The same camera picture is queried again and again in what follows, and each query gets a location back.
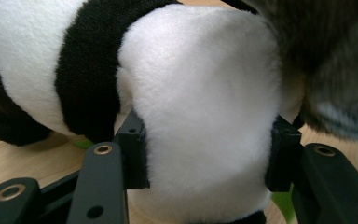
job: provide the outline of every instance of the black stripe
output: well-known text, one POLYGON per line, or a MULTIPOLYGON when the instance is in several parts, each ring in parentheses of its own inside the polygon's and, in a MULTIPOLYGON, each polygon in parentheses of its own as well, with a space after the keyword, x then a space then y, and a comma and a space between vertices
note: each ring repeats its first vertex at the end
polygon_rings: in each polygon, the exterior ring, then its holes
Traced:
POLYGON ((0 140, 23 146, 48 137, 50 129, 36 122, 5 92, 0 76, 0 140))
POLYGON ((89 0, 67 30, 55 82, 70 131, 110 141, 120 103, 117 53, 128 27, 174 0, 89 0))

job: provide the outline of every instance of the metal ring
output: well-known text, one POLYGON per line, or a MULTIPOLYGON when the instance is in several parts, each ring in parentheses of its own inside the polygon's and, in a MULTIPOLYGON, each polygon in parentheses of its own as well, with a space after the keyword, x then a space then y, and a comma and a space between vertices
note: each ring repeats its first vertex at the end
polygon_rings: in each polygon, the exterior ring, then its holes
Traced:
POLYGON ((336 155, 335 151, 327 147, 316 147, 314 150, 315 152, 327 157, 334 157, 336 155))
POLYGON ((9 201, 9 200, 12 200, 12 199, 18 197, 25 191, 25 189, 26 189, 26 186, 23 184, 14 184, 14 185, 5 187, 4 189, 1 189, 0 190, 0 202, 6 202, 6 201, 9 201), (10 189, 17 189, 17 191, 6 195, 7 191, 10 189))
POLYGON ((94 153, 97 155, 104 155, 113 150, 113 147, 111 146, 99 146, 94 149, 94 153))

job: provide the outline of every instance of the gray fur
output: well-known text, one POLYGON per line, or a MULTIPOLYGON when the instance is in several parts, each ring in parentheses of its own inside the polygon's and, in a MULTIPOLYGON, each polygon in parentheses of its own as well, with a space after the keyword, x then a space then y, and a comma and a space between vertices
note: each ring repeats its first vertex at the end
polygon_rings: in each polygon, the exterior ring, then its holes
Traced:
POLYGON ((302 118, 358 140, 358 0, 242 0, 280 40, 283 61, 305 76, 302 118))

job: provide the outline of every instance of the wooden floor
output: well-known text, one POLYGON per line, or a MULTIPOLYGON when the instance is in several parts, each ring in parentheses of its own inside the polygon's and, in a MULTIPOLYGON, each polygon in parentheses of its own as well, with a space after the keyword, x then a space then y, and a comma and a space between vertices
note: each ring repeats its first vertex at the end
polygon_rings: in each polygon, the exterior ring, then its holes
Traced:
MULTIPOLYGON (((225 5, 218 0, 183 0, 195 5, 225 5)), ((358 169, 358 144, 339 141, 334 137, 317 134, 307 127, 303 133, 302 144, 325 143, 339 148, 358 169)), ((13 147, 0 142, 0 183, 14 177, 32 177, 41 187, 71 174, 80 168, 84 149, 75 147, 65 137, 54 134, 49 140, 27 147, 13 147)), ((137 214, 130 207, 131 223, 154 223, 137 214)), ((270 204, 266 210, 268 223, 285 223, 282 215, 270 204)))

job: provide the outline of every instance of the wooden surface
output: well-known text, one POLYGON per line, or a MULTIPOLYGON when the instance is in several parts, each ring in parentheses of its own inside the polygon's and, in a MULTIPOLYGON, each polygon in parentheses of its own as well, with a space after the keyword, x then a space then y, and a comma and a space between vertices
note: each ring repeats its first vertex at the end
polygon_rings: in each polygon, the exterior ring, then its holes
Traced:
MULTIPOLYGON (((225 5, 218 0, 184 0, 193 5, 225 5)), ((358 169, 358 144, 339 141, 334 137, 317 134, 307 127, 302 144, 325 143, 339 148, 358 169)), ((75 147, 64 136, 53 134, 48 140, 27 147, 14 147, 0 142, 0 183, 15 177, 32 177, 41 187, 71 174, 80 168, 85 150, 75 147)), ((274 204, 266 210, 268 223, 285 223, 274 204)), ((131 223, 154 223, 141 217, 130 206, 131 223)))

